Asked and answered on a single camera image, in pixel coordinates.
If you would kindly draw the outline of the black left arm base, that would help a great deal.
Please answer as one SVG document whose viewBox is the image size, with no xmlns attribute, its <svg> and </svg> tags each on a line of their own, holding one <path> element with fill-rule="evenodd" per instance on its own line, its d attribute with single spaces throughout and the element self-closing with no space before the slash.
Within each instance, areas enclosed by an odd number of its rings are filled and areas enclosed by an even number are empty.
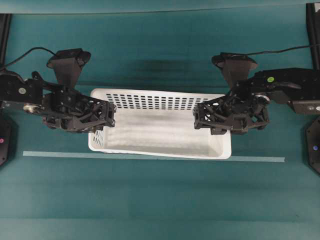
<svg viewBox="0 0 320 240">
<path fill-rule="evenodd" d="M 3 169 L 17 155 L 19 126 L 8 115 L 0 114 L 0 168 Z"/>
</svg>

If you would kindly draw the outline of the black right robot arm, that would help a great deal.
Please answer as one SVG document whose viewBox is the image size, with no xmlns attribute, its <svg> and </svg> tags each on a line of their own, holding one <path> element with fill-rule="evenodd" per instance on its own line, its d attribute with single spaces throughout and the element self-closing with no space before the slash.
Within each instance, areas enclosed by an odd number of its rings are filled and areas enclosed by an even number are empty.
<svg viewBox="0 0 320 240">
<path fill-rule="evenodd" d="M 236 81 L 229 92 L 193 108 L 194 128 L 212 135 L 243 135 L 270 122 L 268 105 L 288 105 L 296 114 L 319 115 L 320 72 L 307 68 L 264 70 Z"/>
</svg>

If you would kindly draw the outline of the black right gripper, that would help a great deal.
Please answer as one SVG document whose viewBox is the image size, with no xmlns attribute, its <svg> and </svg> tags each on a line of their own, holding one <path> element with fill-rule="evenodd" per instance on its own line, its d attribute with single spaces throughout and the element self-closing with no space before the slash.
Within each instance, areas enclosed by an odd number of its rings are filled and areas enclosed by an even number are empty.
<svg viewBox="0 0 320 240">
<path fill-rule="evenodd" d="M 227 98 L 198 103 L 192 110 L 193 125 L 196 130 L 209 128 L 211 135 L 224 135 L 228 131 L 243 135 L 251 129 L 263 130 L 270 122 L 269 103 L 264 87 L 234 86 Z M 221 112 L 223 106 L 226 116 Z"/>
</svg>

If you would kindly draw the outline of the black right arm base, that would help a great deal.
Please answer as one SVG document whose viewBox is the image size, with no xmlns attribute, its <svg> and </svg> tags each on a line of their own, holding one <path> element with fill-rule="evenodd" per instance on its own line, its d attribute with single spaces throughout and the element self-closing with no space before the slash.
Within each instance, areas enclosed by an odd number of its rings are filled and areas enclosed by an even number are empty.
<svg viewBox="0 0 320 240">
<path fill-rule="evenodd" d="M 317 176 L 320 176 L 320 118 L 315 118 L 303 129 L 303 162 Z"/>
</svg>

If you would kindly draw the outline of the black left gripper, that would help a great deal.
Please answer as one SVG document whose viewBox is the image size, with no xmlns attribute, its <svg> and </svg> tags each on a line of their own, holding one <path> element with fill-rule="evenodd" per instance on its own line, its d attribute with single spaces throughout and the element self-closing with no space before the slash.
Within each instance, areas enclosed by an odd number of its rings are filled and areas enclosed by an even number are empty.
<svg viewBox="0 0 320 240">
<path fill-rule="evenodd" d="M 41 116 L 50 129 L 69 133 L 95 133 L 116 125 L 117 107 L 105 100 L 88 97 L 61 84 L 44 84 Z"/>
</svg>

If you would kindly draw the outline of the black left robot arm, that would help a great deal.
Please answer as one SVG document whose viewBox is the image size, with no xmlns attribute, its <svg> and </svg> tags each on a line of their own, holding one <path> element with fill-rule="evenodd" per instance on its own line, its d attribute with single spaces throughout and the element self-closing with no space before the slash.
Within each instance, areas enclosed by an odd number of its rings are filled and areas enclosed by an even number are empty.
<svg viewBox="0 0 320 240">
<path fill-rule="evenodd" d="M 64 84 L 47 82 L 37 71 L 27 80 L 15 72 L 1 71 L 0 100 L 3 108 L 17 105 L 28 114 L 42 117 L 50 129 L 94 133 L 116 125 L 117 107 L 113 103 L 83 95 Z"/>
</svg>

